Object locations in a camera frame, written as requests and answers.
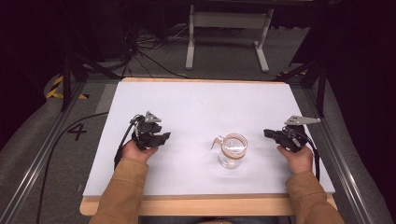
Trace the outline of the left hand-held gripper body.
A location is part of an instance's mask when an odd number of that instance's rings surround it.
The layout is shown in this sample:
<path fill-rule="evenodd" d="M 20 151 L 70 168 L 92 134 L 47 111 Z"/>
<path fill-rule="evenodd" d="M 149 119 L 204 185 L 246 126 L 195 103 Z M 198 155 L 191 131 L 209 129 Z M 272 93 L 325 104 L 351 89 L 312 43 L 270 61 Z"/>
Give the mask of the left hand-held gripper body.
<path fill-rule="evenodd" d="M 151 112 L 147 111 L 146 115 L 136 115 L 131 123 L 134 126 L 132 139 L 136 142 L 140 150 L 146 150 L 149 147 L 158 147 L 164 144 L 164 135 L 157 135 L 162 129 L 157 118 Z"/>

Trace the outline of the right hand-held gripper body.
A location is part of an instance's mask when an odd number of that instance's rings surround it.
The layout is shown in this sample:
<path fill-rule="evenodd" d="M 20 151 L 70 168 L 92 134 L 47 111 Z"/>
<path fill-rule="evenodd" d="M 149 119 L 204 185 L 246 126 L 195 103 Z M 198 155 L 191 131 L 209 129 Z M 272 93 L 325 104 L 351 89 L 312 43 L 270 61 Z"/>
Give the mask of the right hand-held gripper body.
<path fill-rule="evenodd" d="M 320 123 L 320 119 L 302 116 L 291 116 L 284 124 L 281 131 L 276 131 L 274 139 L 277 144 L 295 153 L 300 151 L 306 144 L 312 144 L 312 140 L 305 132 L 305 125 Z"/>

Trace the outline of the clear glass jar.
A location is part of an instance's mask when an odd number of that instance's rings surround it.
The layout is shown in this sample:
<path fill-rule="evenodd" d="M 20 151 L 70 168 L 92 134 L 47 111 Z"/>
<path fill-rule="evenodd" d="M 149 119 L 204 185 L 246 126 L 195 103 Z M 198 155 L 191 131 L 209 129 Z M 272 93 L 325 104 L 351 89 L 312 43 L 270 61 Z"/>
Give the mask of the clear glass jar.
<path fill-rule="evenodd" d="M 218 136 L 214 139 L 211 148 L 214 148 L 215 144 L 220 145 L 219 164 L 229 170 L 236 169 L 241 165 L 248 150 L 247 139 L 239 133 Z"/>

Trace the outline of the person's left hand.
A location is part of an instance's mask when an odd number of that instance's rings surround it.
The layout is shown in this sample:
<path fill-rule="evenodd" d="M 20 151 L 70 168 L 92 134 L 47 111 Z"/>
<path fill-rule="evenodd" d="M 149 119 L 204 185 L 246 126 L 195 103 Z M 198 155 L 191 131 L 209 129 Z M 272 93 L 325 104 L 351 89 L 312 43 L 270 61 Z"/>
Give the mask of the person's left hand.
<path fill-rule="evenodd" d="M 149 149 L 141 150 L 138 148 L 135 141 L 131 140 L 122 148 L 122 157 L 131 160 L 147 162 L 149 158 L 157 152 L 158 149 L 158 147 L 150 147 Z"/>

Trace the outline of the person's right hand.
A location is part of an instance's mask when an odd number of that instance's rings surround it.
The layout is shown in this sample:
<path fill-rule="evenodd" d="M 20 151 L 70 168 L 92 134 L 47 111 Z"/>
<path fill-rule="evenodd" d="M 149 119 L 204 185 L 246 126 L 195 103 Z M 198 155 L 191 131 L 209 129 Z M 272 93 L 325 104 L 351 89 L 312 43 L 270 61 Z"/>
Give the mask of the person's right hand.
<path fill-rule="evenodd" d="M 282 146 L 277 146 L 276 149 L 285 157 L 293 174 L 312 171 L 313 152 L 309 147 L 304 146 L 298 152 L 291 152 Z"/>

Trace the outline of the white table mat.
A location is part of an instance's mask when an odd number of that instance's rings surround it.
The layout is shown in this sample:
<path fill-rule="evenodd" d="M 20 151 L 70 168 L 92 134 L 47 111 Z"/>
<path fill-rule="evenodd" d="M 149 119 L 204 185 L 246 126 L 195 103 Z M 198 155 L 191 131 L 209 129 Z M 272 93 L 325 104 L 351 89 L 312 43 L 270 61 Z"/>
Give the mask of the white table mat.
<path fill-rule="evenodd" d="M 301 111 L 287 84 L 221 82 L 119 83 L 100 138 L 84 196 L 99 196 L 131 119 L 151 112 L 170 137 L 149 159 L 148 196 L 283 193 L 285 158 L 266 129 L 279 130 Z M 218 136 L 239 133 L 247 154 L 233 170 L 218 161 Z"/>

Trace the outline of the black tripod stand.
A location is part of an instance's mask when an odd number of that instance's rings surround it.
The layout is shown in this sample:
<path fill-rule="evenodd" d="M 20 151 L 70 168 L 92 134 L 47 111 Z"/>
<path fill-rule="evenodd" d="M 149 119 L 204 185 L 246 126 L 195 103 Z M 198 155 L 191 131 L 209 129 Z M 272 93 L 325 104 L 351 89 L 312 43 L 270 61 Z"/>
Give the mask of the black tripod stand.
<path fill-rule="evenodd" d="M 114 74 L 109 69 L 103 67 L 99 63 L 95 63 L 88 58 L 85 58 L 79 54 L 71 53 L 65 56 L 62 76 L 64 78 L 64 98 L 63 98 L 63 106 L 62 111 L 65 111 L 72 102 L 72 77 L 74 77 L 77 84 L 85 83 L 88 80 L 87 69 L 84 65 L 87 64 L 91 69 L 96 72 L 99 72 L 106 77 L 111 79 L 121 79 L 120 76 Z"/>
<path fill-rule="evenodd" d="M 300 65 L 289 72 L 279 73 L 275 81 L 286 82 L 304 72 L 304 77 L 300 80 L 300 86 L 303 89 L 311 89 L 315 83 L 318 83 L 316 109 L 318 114 L 324 117 L 324 95 L 326 89 L 327 70 L 324 62 L 310 62 Z"/>

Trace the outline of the yellow black hazard tape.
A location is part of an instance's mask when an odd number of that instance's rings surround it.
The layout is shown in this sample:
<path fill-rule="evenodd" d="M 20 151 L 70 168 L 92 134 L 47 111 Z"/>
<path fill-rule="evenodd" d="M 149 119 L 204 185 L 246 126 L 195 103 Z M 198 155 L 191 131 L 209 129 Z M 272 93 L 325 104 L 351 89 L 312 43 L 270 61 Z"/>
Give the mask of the yellow black hazard tape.
<path fill-rule="evenodd" d="M 60 92 L 58 92 L 59 87 L 61 86 L 62 82 L 64 80 L 64 77 L 62 75 L 59 75 L 53 82 L 52 86 L 49 89 L 49 92 L 46 95 L 46 98 L 57 98 L 57 99 L 63 99 L 64 95 Z"/>

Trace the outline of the aluminium floor rail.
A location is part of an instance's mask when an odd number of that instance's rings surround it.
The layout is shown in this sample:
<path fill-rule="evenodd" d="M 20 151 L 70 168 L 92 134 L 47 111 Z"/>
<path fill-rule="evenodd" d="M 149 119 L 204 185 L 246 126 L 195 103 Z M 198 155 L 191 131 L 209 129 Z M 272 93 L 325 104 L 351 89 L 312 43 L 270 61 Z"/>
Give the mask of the aluminium floor rail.
<path fill-rule="evenodd" d="M 303 93 L 303 114 L 320 118 L 320 124 L 309 125 L 308 129 L 336 189 L 334 198 L 346 223 L 375 224 L 372 203 L 377 188 L 351 141 L 332 91 L 328 89 L 325 96 L 329 105 L 323 118 L 317 110 L 316 91 L 304 89 Z"/>
<path fill-rule="evenodd" d="M 73 88 L 69 103 L 65 107 L 65 110 L 61 111 L 57 116 L 56 120 L 54 121 L 52 127 L 49 130 L 48 136 L 36 153 L 29 168 L 24 173 L 21 183 L 16 189 L 6 209 L 2 213 L 2 216 L 0 216 L 0 224 L 12 224 L 15 220 L 33 185 L 38 179 L 41 170 L 45 166 L 45 163 L 48 161 L 51 149 L 55 145 L 55 140 L 57 137 L 60 136 L 61 128 L 64 125 L 65 120 L 69 115 L 73 105 L 78 100 L 79 95 L 84 90 L 85 85 L 85 82 L 78 82 Z"/>

